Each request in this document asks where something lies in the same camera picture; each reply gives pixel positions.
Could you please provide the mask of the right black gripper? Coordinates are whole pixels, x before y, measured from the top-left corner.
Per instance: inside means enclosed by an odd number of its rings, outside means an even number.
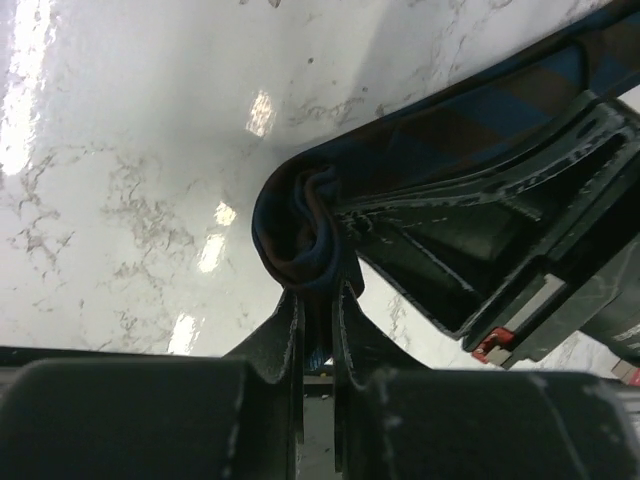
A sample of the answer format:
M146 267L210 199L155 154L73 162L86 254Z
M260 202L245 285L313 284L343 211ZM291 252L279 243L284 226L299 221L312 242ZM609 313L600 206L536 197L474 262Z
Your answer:
M341 204L359 255L482 363L580 331L639 362L639 115L582 93L467 174Z

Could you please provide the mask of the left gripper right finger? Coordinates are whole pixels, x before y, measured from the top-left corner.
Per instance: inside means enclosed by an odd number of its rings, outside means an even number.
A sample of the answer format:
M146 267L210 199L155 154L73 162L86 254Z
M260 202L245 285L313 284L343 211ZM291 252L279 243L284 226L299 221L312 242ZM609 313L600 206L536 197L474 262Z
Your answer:
M400 348L362 311L347 281L332 299L334 444L344 475L393 475L389 431L402 420L387 411L388 382L425 365Z

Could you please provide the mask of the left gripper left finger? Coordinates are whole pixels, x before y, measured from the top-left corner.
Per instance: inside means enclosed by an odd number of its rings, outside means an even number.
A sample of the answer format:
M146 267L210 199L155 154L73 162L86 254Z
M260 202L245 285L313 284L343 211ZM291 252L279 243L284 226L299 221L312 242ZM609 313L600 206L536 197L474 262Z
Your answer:
M228 354L244 368L225 479L294 479L304 442L303 302L283 291L273 314Z

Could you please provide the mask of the dark blue striped tie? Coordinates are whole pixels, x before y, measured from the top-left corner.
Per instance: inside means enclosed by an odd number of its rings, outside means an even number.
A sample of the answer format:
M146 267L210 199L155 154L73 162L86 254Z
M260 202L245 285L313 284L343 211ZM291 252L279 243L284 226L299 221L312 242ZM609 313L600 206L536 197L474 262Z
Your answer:
M579 95L619 100L639 83L639 5L613 1L503 62L303 152L267 180L252 236L272 277L306 307L305 362L333 352L342 281L367 263L336 218L343 203L469 173L530 139Z

